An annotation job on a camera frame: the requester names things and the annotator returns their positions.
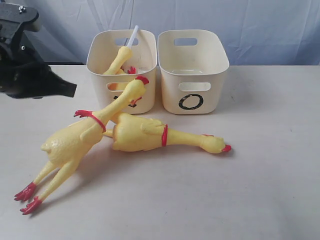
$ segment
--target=plastic bin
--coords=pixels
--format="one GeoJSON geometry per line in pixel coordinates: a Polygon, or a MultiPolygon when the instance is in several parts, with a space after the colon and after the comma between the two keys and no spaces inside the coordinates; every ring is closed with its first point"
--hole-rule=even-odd
{"type": "Polygon", "coordinates": [[[207,30],[170,30],[158,36],[162,103],[173,114],[216,109],[229,60],[218,36],[207,30]]]}
{"type": "Polygon", "coordinates": [[[109,90],[108,86],[115,83],[130,82],[135,76],[148,78],[146,92],[136,106],[129,106],[123,112],[129,114],[142,114],[152,109],[155,103],[156,91],[156,66],[157,66],[157,43],[155,35],[149,31],[139,29],[133,46],[133,56],[127,60],[123,68],[130,66],[136,68],[136,74],[103,75],[118,54],[120,47],[126,45],[133,33],[133,29],[109,30],[97,34],[91,44],[87,57],[87,69],[91,73],[92,84],[101,108],[114,101],[123,91],[109,90]]]}

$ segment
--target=white table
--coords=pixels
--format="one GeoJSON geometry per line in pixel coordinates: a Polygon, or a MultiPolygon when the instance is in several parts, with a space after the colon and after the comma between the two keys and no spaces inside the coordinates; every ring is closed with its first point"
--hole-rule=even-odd
{"type": "Polygon", "coordinates": [[[85,66],[52,69],[78,84],[74,98],[0,95],[0,239],[319,239],[319,66],[231,66],[207,115],[170,114],[158,91],[144,116],[221,136],[233,152],[125,153],[104,138],[35,214],[22,215],[14,195],[47,162],[40,145],[78,121],[76,110],[99,109],[85,66]]]}

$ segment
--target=yellow rubber chicken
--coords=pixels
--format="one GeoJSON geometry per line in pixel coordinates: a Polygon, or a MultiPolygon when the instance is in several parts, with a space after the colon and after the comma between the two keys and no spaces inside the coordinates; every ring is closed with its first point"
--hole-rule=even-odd
{"type": "Polygon", "coordinates": [[[148,79],[142,76],[130,81],[122,94],[111,104],[98,111],[78,110],[74,116],[88,117],[63,128],[50,136],[41,146],[41,150],[48,155],[49,161],[38,176],[21,192],[15,195],[16,201],[26,201],[32,197],[37,185],[50,172],[60,168],[49,183],[47,189],[33,202],[20,211],[23,215],[32,213],[39,205],[77,169],[81,159],[98,142],[101,141],[106,131],[106,124],[117,112],[128,106],[134,105],[146,92],[145,84],[148,79]]]}
{"type": "Polygon", "coordinates": [[[168,128],[158,119],[144,118],[125,112],[112,116],[113,129],[105,136],[113,138],[112,149],[124,152],[149,151],[168,145],[197,146],[208,153],[219,154],[231,150],[224,139],[213,135],[197,135],[168,128]]]}

